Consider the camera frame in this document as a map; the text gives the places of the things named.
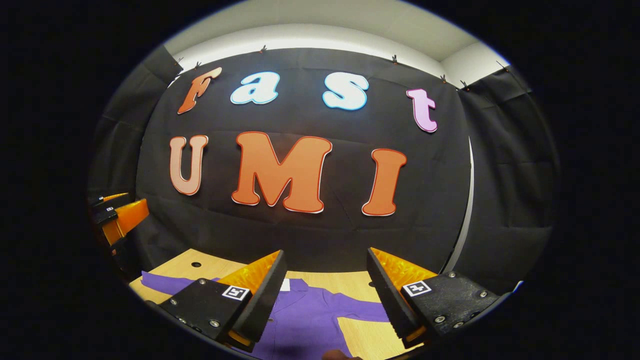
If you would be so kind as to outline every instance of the purple shirt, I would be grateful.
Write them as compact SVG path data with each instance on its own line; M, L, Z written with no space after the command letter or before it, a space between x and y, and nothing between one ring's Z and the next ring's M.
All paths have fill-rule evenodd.
M169 295L192 282L142 272L142 285ZM302 279L291 279L290 284L291 291L278 294L270 316L273 321L267 322L253 352L237 351L263 360L320 360L326 351L337 348L351 357L338 318L389 321L379 302L359 301L313 288Z

